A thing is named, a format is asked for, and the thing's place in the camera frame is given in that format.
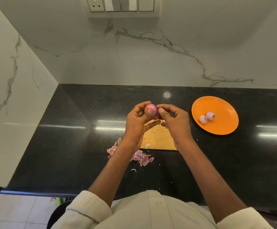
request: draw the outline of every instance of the peeled onion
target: peeled onion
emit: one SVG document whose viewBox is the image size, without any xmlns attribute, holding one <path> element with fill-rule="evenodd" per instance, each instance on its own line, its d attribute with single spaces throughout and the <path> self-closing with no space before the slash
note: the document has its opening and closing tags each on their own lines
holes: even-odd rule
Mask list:
<svg viewBox="0 0 277 229">
<path fill-rule="evenodd" d="M 151 114 L 151 118 L 152 119 L 155 119 L 157 118 L 158 116 L 158 111 L 157 111 L 157 108 L 154 104 L 148 104 L 146 107 L 145 107 L 145 110 L 144 110 L 144 113 L 146 113 L 148 111 L 148 109 L 152 109 L 152 114 Z"/>
<path fill-rule="evenodd" d="M 200 116 L 200 117 L 199 117 L 199 121 L 200 121 L 201 123 L 205 124 L 206 122 L 208 122 L 208 119 L 207 119 L 206 116 Z"/>
<path fill-rule="evenodd" d="M 205 116 L 208 120 L 212 120 L 215 118 L 215 114 L 213 112 L 208 112 L 207 114 L 205 114 Z"/>
</svg>

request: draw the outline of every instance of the forearm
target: forearm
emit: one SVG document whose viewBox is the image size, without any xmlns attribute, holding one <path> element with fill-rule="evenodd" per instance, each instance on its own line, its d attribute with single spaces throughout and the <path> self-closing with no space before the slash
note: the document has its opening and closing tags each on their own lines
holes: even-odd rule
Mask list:
<svg viewBox="0 0 277 229">
<path fill-rule="evenodd" d="M 109 207 L 111 207 L 115 193 L 121 182 L 121 178 L 123 177 L 135 150 L 135 145 L 122 141 L 100 175 L 88 189 L 88 191 L 96 194 L 99 198 L 105 201 Z"/>
<path fill-rule="evenodd" d="M 180 153 L 193 173 L 216 223 L 246 208 L 194 141 L 187 141 Z"/>
</svg>

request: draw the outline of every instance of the rolled-up sleeve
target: rolled-up sleeve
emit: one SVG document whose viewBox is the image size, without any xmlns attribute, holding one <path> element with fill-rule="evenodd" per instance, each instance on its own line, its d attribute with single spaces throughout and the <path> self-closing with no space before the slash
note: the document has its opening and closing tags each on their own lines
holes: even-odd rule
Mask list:
<svg viewBox="0 0 277 229">
<path fill-rule="evenodd" d="M 235 212 L 219 223 L 219 229 L 273 229 L 270 224 L 252 207 Z"/>
<path fill-rule="evenodd" d="M 111 209 L 102 199 L 89 191 L 82 191 L 52 229 L 94 228 L 111 215 Z"/>
</svg>

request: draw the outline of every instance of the person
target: person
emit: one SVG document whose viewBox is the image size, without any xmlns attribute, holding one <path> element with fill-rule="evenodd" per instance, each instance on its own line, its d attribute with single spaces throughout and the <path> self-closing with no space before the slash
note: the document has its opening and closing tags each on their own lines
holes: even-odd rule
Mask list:
<svg viewBox="0 0 277 229">
<path fill-rule="evenodd" d="M 144 114 L 145 106 L 150 103 L 140 103 L 128 114 L 124 138 L 113 156 L 91 187 L 73 200 L 52 228 L 272 228 L 257 211 L 236 196 L 199 149 L 191 135 L 188 113 L 169 104 L 156 107 L 166 121 L 176 149 L 190 168 L 209 211 L 193 202 L 186 203 L 157 191 L 145 191 L 113 201 L 132 156 L 142 144 L 144 133 L 160 123 L 156 120 L 145 125 L 151 120 L 151 109 Z"/>
</svg>

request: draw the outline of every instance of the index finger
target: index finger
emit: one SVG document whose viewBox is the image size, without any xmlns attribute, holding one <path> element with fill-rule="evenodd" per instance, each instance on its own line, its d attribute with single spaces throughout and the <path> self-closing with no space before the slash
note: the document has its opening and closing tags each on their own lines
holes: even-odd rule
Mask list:
<svg viewBox="0 0 277 229">
<path fill-rule="evenodd" d="M 182 110 L 181 108 L 178 108 L 178 107 L 176 107 L 176 106 L 174 106 L 174 105 L 172 105 L 172 104 L 158 104 L 158 105 L 156 106 L 156 108 L 163 108 L 163 109 L 165 109 L 166 111 L 172 112 L 172 113 L 175 114 L 176 116 L 179 115 L 182 111 L 184 111 L 184 110 Z"/>
<path fill-rule="evenodd" d="M 143 103 L 137 104 L 132 111 L 135 111 L 136 113 L 139 113 L 140 111 L 143 111 L 144 108 L 148 105 L 151 104 L 151 101 L 145 101 Z"/>
</svg>

